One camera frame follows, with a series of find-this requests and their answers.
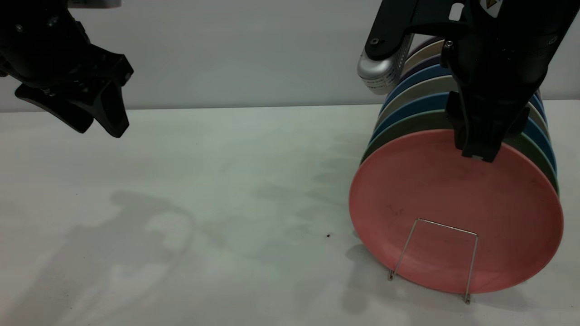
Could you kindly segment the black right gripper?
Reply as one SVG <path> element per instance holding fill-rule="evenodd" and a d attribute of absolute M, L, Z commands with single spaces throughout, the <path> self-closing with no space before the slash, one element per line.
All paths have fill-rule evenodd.
<path fill-rule="evenodd" d="M 578 11 L 577 0 L 464 0 L 442 35 L 458 85 L 447 120 L 462 156 L 493 162 L 505 138 L 526 128 L 525 108 Z"/>

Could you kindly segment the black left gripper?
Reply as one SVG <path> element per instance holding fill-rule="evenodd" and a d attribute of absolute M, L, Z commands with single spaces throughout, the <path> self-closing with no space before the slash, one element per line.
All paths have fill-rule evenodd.
<path fill-rule="evenodd" d="M 95 119 L 110 136 L 120 138 L 129 127 L 122 87 L 134 70 L 125 55 L 90 45 L 69 4 L 1 2 L 1 76 L 33 87 L 78 83 L 68 101 L 33 87 L 18 87 L 15 96 L 81 134 Z"/>

